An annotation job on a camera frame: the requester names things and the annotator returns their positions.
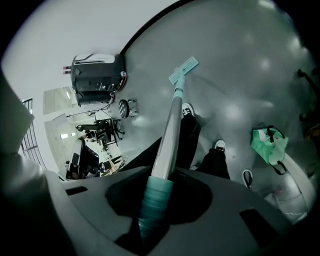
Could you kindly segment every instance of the concrete floor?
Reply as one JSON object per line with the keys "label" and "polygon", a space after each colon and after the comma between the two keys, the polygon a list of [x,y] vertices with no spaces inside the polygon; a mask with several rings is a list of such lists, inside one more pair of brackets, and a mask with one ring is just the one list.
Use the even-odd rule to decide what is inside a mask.
{"label": "concrete floor", "polygon": [[251,149],[250,136],[260,123],[274,125],[289,137],[286,152],[303,170],[319,164],[299,121],[315,96],[296,76],[298,69],[310,73],[315,64],[288,15],[255,0],[188,3],[133,43],[125,54],[127,84],[110,108],[115,115],[119,100],[138,101],[137,117],[122,121],[123,155],[130,161],[162,135],[174,89],[168,77],[191,56],[199,65],[186,75],[184,101],[201,124],[193,163],[222,138],[232,180],[242,183],[242,171],[249,168],[252,190],[260,195],[281,191],[281,201],[297,197],[290,175],[278,176],[264,163]]}

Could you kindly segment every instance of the teal mop grip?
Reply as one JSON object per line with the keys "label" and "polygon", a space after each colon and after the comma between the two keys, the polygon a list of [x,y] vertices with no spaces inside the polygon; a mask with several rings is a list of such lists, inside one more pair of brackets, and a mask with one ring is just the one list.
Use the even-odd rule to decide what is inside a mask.
{"label": "teal mop grip", "polygon": [[162,227],[173,184],[167,179],[154,176],[148,178],[138,218],[143,244],[152,239]]}

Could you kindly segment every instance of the mop head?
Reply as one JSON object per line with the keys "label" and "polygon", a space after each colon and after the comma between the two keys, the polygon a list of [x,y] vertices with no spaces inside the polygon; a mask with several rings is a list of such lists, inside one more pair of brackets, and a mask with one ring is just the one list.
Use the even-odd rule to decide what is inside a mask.
{"label": "mop head", "polygon": [[171,84],[175,85],[175,83],[179,80],[181,71],[183,71],[184,74],[187,74],[190,70],[192,70],[198,64],[199,62],[195,59],[195,57],[189,58],[179,68],[176,68],[174,73],[169,76],[169,80]]}

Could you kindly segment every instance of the mop handle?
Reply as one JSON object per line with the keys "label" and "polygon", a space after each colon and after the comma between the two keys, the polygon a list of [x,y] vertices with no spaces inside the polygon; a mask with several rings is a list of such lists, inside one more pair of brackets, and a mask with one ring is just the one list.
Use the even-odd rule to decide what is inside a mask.
{"label": "mop handle", "polygon": [[176,165],[179,145],[185,75],[182,72],[174,89],[170,114],[141,202],[138,225],[144,245],[152,243],[163,227],[173,182],[168,180]]}
{"label": "mop handle", "polygon": [[182,101],[184,95],[185,74],[180,73],[174,89],[170,113],[166,122],[159,150],[155,158],[151,176],[167,180],[176,166],[179,146]]}

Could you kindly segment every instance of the green bag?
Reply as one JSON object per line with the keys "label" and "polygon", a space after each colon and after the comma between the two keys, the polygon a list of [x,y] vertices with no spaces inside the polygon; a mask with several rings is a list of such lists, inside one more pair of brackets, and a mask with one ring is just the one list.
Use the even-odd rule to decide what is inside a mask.
{"label": "green bag", "polygon": [[[289,139],[273,125],[267,128],[254,129],[251,137],[251,147],[263,158],[263,160],[271,165],[278,175],[287,172],[287,168],[282,163],[285,158],[286,147]],[[280,172],[276,165],[281,165],[284,172]]]}

